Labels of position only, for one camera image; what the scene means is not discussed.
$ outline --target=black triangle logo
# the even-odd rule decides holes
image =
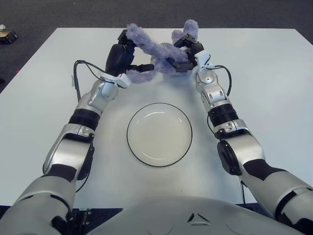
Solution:
[[[199,213],[192,213],[187,223],[190,226],[209,226],[211,224],[210,220]]]

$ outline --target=white table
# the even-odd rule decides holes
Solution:
[[[105,66],[122,29],[58,28],[0,94],[0,205],[12,205],[38,176],[45,156],[76,104],[71,86],[77,59]],[[172,29],[147,29],[158,42],[171,42]],[[313,46],[294,29],[200,29],[199,40],[213,64],[233,76],[231,101],[253,131],[267,162],[313,184]],[[134,64],[150,56],[136,51]],[[226,73],[219,71],[223,86]],[[81,93],[94,78],[78,68]],[[138,161],[126,142],[126,128],[141,107],[166,102],[183,110],[193,128],[192,145],[178,163],[153,168]],[[99,123],[88,182],[75,207],[128,207],[152,197],[189,195],[242,203],[239,181],[222,168],[217,141],[188,77],[159,74],[152,82],[131,85],[111,102]],[[246,200],[254,202],[246,190]]]

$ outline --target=floor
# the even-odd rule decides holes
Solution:
[[[0,24],[20,38],[0,44],[0,92],[58,27],[180,28],[187,19],[203,28],[295,28],[313,44],[313,0],[1,0]]]

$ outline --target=silver robot arm segment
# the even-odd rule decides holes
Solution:
[[[313,187],[291,173],[269,166],[261,145],[238,118],[218,83],[210,54],[195,55],[196,89],[214,126],[218,154],[223,168],[238,175],[259,204],[276,220],[302,232],[313,229]]]
[[[105,73],[101,76],[112,79]],[[129,84],[127,77],[123,80]],[[98,80],[81,98],[47,155],[44,175],[28,186],[0,220],[1,234],[67,234],[73,219],[76,181],[90,171],[95,129],[103,110],[117,94],[114,83]]]

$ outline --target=fuzzy purple fabric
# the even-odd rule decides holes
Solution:
[[[173,44],[187,33],[198,37],[198,23],[194,20],[187,20],[184,25],[184,30],[174,30],[172,33]],[[131,23],[127,26],[127,38],[131,39],[144,53],[151,55],[151,63],[155,65],[153,71],[139,73],[134,70],[127,71],[127,76],[133,83],[142,83],[151,81],[155,75],[160,72],[170,75],[180,75],[184,73],[177,73],[173,66],[171,66],[166,58],[172,57],[178,63],[188,62],[187,54],[180,48],[175,47],[170,43],[158,44],[153,41],[141,27]]]

